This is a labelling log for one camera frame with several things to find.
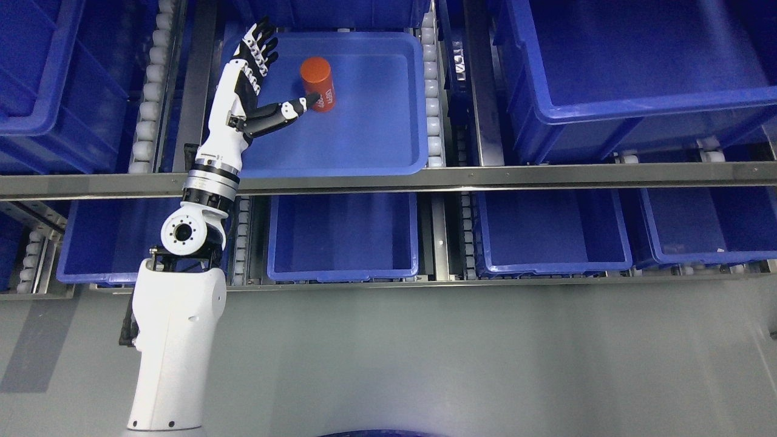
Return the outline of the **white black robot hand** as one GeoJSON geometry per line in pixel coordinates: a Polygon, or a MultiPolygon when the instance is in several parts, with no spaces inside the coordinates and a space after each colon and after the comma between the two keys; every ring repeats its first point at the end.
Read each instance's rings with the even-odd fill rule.
{"type": "Polygon", "coordinates": [[[277,132],[299,119],[321,100],[319,92],[258,105],[270,66],[278,59],[276,28],[264,16],[251,25],[225,63],[208,120],[208,135],[197,150],[192,169],[206,167],[238,174],[242,153],[255,138],[277,132]]]}

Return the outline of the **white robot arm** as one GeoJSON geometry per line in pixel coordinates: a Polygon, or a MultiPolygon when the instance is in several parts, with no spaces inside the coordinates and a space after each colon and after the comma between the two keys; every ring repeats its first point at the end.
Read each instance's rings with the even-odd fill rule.
{"type": "Polygon", "coordinates": [[[141,362],[125,436],[206,434],[206,378],[226,304],[224,221],[240,169],[198,158],[159,231],[163,248],[141,263],[132,296],[141,362]]]}

